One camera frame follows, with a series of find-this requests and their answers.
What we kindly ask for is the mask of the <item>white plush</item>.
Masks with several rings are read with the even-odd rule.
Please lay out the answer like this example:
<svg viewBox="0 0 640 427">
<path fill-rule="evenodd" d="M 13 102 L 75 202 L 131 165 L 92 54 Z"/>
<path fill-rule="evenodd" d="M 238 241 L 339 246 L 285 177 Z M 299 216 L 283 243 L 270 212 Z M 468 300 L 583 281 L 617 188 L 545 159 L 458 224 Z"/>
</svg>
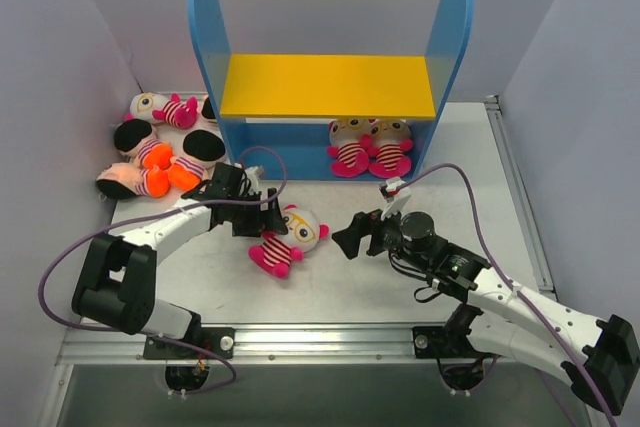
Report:
<svg viewBox="0 0 640 427">
<path fill-rule="evenodd" d="M 372 162 L 369 172 L 389 179 L 409 173 L 412 163 L 407 153 L 413 148 L 411 131 L 401 119 L 380 119 L 371 127 L 372 144 L 368 149 Z"/>
<path fill-rule="evenodd" d="M 307 252 L 329 236 L 330 229 L 327 224 L 319 222 L 311 211 L 294 204 L 284 207 L 281 213 L 286 233 L 264 232 L 262 243 L 248 249 L 248 257 L 271 276 L 286 279 L 292 264 L 303 261 Z"/>
<path fill-rule="evenodd" d="M 188 130 L 198 120 L 198 102 L 195 97 L 183 101 L 176 93 L 167 97 L 144 92 L 132 99 L 125 119 L 141 119 L 154 125 L 167 124 L 177 129 Z"/>
</svg>

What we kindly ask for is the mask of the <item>pink plush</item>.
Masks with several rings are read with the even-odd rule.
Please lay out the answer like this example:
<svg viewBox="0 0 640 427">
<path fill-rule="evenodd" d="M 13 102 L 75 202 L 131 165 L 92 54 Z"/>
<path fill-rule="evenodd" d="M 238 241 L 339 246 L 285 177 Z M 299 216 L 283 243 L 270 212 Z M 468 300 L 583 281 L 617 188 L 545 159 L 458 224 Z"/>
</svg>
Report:
<svg viewBox="0 0 640 427">
<path fill-rule="evenodd" d="M 328 155 L 334 176 L 354 178 L 369 168 L 372 123 L 366 118 L 339 118 L 329 124 Z"/>
</svg>

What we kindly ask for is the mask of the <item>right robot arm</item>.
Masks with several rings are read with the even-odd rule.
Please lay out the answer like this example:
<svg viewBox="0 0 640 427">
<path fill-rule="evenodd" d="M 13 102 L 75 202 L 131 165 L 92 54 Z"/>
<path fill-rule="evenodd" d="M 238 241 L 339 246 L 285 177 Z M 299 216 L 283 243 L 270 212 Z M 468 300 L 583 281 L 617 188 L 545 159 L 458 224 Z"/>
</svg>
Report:
<svg viewBox="0 0 640 427">
<path fill-rule="evenodd" d="M 564 382 L 592 408 L 621 414 L 639 372 L 639 343 L 627 320 L 585 314 L 501 278 L 488 260 L 437 235 L 424 212 L 360 212 L 332 239 L 354 259 L 364 237 L 367 255 L 385 253 L 459 301 L 443 332 L 450 353 L 515 360 Z"/>
</svg>

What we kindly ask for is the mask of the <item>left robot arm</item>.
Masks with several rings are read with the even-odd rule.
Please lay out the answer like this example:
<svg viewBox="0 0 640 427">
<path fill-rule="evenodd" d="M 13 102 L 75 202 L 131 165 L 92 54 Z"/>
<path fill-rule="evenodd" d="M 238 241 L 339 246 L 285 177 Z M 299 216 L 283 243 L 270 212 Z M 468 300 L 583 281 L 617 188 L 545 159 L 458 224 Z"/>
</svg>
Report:
<svg viewBox="0 0 640 427">
<path fill-rule="evenodd" d="M 96 235 L 71 300 L 74 313 L 129 335 L 166 338 L 180 358 L 202 346 L 201 317 L 156 296 L 157 270 L 192 239 L 225 223 L 241 237 L 282 233 L 279 190 L 262 190 L 262 170 L 219 164 L 209 180 L 186 191 L 160 214 L 137 220 L 131 230 Z"/>
</svg>

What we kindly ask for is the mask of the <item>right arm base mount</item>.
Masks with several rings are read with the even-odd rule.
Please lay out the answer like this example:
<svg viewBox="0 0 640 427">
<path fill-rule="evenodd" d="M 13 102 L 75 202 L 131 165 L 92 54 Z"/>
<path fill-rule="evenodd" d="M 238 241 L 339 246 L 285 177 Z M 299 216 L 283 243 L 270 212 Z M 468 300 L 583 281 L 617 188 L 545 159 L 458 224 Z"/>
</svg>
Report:
<svg viewBox="0 0 640 427">
<path fill-rule="evenodd" d="M 412 328 L 414 355 L 418 359 L 485 359 L 493 356 L 470 342 L 471 323 L 484 314 L 477 307 L 460 304 L 442 325 Z"/>
</svg>

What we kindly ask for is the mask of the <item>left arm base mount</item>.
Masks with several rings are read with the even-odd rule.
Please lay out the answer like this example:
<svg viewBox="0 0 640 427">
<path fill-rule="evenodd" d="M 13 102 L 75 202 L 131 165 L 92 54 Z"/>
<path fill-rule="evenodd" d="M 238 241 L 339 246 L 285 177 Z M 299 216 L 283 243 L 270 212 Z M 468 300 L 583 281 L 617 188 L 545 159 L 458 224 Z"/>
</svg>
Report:
<svg viewBox="0 0 640 427">
<path fill-rule="evenodd" d="M 227 326 L 203 327 L 194 345 L 209 350 L 216 355 L 231 359 L 235 343 L 236 330 Z M 176 346 L 165 340 L 148 337 L 145 341 L 142 357 L 145 360 L 191 360 L 201 359 L 204 355 L 191 348 Z"/>
</svg>

